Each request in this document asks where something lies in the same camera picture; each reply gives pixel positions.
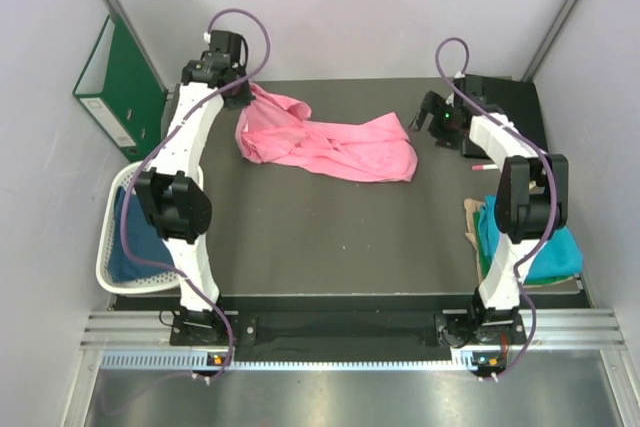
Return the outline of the dark blue towel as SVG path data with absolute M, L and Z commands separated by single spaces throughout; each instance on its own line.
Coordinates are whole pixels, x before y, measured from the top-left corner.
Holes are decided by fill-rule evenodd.
M 116 282 L 146 279 L 167 271 L 133 262 L 124 254 L 120 224 L 125 193 L 126 189 L 120 187 L 116 194 L 116 204 L 114 206 L 116 232 L 111 259 L 108 263 L 108 271 Z M 152 262 L 173 264 L 171 255 L 163 241 L 157 236 L 155 229 L 147 224 L 140 202 L 134 194 L 131 195 L 129 202 L 126 227 L 128 244 L 131 252 L 136 257 Z

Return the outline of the pink marker pen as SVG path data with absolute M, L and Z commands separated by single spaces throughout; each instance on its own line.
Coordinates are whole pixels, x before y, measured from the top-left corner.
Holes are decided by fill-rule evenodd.
M 499 170 L 499 167 L 495 164 L 482 164 L 482 165 L 473 165 L 471 169 L 472 171 L 492 171 L 492 170 Z

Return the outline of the aluminium extrusion rail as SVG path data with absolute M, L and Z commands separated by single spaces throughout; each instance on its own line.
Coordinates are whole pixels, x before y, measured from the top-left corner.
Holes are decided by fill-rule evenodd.
M 153 311 L 98 311 L 89 314 L 83 349 L 164 349 L 169 346 L 170 314 Z M 625 341 L 608 309 L 540 309 L 532 350 L 623 349 Z

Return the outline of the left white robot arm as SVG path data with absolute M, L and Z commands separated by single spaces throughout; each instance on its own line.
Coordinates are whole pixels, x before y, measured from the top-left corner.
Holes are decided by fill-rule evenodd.
M 212 203 L 204 192 L 200 159 L 208 133 L 224 107 L 244 106 L 248 45 L 237 33 L 205 34 L 206 50 L 182 69 L 165 144 L 138 176 L 136 197 L 147 223 L 167 248 L 180 285 L 170 342 L 204 346 L 227 341 L 227 321 L 214 311 L 220 291 L 206 248 Z

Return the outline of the pink towel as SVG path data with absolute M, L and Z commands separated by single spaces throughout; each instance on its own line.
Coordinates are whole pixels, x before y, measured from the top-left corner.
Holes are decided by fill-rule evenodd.
M 409 182 L 418 156 L 398 117 L 363 124 L 318 122 L 300 100 L 253 84 L 235 129 L 241 155 L 256 164 L 299 167 L 351 182 Z

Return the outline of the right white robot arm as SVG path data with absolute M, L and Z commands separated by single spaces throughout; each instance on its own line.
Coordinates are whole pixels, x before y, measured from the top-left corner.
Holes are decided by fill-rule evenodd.
M 464 82 L 464 77 L 452 80 L 449 98 L 427 92 L 410 127 L 426 127 L 445 146 L 467 138 L 500 170 L 493 208 L 499 231 L 496 253 L 465 319 L 449 321 L 443 330 L 446 339 L 487 343 L 515 330 L 531 266 L 566 225 L 568 161 L 527 139 L 499 107 L 481 105 L 463 90 Z

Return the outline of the white perforated plastic basket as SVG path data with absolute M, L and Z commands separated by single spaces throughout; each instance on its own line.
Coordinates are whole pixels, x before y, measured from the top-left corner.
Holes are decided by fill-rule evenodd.
M 146 279 L 116 282 L 108 271 L 108 263 L 114 247 L 116 232 L 115 209 L 116 194 L 122 187 L 126 189 L 140 162 L 134 162 L 118 172 L 111 183 L 104 212 L 100 241 L 96 259 L 96 279 L 107 292 L 124 296 L 159 294 L 179 287 L 179 280 L 172 272 L 164 271 Z

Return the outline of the green lever arch binder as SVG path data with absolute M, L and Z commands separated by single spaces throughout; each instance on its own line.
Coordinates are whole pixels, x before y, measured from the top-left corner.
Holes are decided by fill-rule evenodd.
M 167 91 L 122 20 L 105 19 L 72 94 L 128 161 L 160 142 Z

